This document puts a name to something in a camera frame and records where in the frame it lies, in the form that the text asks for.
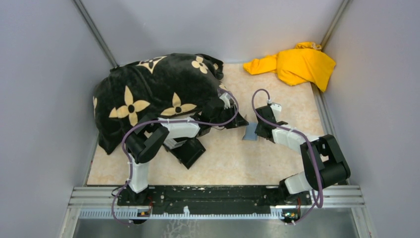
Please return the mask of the beige card holder wallet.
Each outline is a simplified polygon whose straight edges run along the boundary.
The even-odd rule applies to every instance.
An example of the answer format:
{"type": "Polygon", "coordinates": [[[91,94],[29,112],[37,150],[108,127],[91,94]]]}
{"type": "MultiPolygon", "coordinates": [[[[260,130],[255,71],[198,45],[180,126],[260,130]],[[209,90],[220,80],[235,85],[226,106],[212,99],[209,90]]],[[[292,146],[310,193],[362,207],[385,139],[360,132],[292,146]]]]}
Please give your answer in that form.
{"type": "Polygon", "coordinates": [[[245,134],[242,137],[242,140],[258,141],[258,135],[255,133],[257,125],[258,124],[255,122],[250,122],[245,128],[245,134]]]}

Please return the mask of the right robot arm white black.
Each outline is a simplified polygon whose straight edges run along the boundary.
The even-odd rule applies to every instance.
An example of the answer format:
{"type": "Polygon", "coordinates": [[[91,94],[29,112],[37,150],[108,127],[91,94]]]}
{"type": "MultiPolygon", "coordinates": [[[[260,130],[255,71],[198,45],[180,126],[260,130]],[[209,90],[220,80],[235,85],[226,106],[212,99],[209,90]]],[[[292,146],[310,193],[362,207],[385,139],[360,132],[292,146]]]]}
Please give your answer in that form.
{"type": "Polygon", "coordinates": [[[284,121],[278,121],[282,107],[271,103],[254,110],[258,124],[257,136],[280,144],[299,153],[304,170],[283,179],[279,183],[279,199],[292,204],[299,193],[327,188],[343,182],[351,175],[343,152],[331,134],[324,136],[305,135],[284,121]]]}

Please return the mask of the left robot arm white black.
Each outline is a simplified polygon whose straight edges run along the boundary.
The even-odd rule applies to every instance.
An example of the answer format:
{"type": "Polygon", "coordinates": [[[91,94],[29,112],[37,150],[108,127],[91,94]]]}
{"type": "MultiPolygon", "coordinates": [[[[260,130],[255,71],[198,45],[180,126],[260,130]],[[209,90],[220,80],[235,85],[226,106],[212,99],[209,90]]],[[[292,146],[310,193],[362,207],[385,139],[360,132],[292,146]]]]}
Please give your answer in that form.
{"type": "Polygon", "coordinates": [[[200,111],[184,119],[164,119],[145,115],[135,129],[123,137],[123,150],[129,157],[129,199],[143,205],[149,198],[149,162],[164,147],[187,169],[204,154],[199,141],[213,127],[232,129],[248,126],[232,99],[212,99],[200,111]]]}

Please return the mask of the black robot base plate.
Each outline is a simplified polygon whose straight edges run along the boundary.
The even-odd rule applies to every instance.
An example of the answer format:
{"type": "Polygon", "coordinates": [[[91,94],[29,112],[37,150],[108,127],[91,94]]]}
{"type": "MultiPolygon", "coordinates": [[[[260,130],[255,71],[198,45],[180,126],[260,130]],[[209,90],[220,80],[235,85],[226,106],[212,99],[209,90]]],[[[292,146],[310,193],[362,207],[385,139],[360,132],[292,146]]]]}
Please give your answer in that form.
{"type": "Polygon", "coordinates": [[[140,216],[200,215],[228,217],[273,214],[287,222],[298,220],[303,205],[311,205],[309,192],[285,195],[278,186],[186,186],[150,185],[135,193],[123,189],[117,196],[119,206],[146,206],[140,216]]]}

